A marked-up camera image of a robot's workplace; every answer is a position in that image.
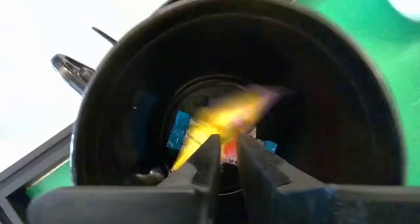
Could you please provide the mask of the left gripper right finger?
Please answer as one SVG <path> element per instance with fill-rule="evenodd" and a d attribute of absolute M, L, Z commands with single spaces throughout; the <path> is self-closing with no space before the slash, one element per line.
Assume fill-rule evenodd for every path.
<path fill-rule="evenodd" d="M 420 224 L 420 188 L 324 184 L 238 137 L 240 183 L 250 224 Z"/>

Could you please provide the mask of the yellow Sour Patch Kids pack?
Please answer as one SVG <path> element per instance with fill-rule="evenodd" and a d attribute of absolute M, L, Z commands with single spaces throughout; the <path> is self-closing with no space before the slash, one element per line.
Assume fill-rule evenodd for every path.
<path fill-rule="evenodd" d="M 279 89 L 251 86 L 201 109 L 184 130 L 183 144 L 171 171 L 190 159 L 212 135 L 220 137 L 220 162 L 238 163 L 238 135 L 249 135 L 282 97 Z"/>

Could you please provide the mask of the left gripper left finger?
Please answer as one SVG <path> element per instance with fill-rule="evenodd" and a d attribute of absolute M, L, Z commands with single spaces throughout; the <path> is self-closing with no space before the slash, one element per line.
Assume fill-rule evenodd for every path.
<path fill-rule="evenodd" d="M 76 186 L 32 200 L 29 224 L 214 224 L 220 137 L 212 135 L 157 186 Z"/>

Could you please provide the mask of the black halloween bucket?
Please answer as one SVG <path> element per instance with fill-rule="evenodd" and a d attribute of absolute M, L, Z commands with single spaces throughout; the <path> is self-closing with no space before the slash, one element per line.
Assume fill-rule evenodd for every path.
<path fill-rule="evenodd" d="M 269 20 L 280 14 L 285 26 L 298 34 L 292 49 L 306 66 L 295 86 L 248 84 L 279 89 L 282 94 L 257 124 L 258 139 L 275 142 L 278 155 L 326 183 L 404 182 L 404 142 L 387 87 L 358 48 L 313 12 L 278 0 L 170 0 L 135 27 L 159 30 L 177 23 L 191 7 L 214 4 Z M 65 55 L 54 56 L 52 63 L 73 70 L 84 98 L 99 68 L 109 59 L 119 60 L 119 42 L 145 44 L 145 39 L 131 36 L 135 27 L 115 43 L 95 73 L 83 73 L 82 65 Z"/>

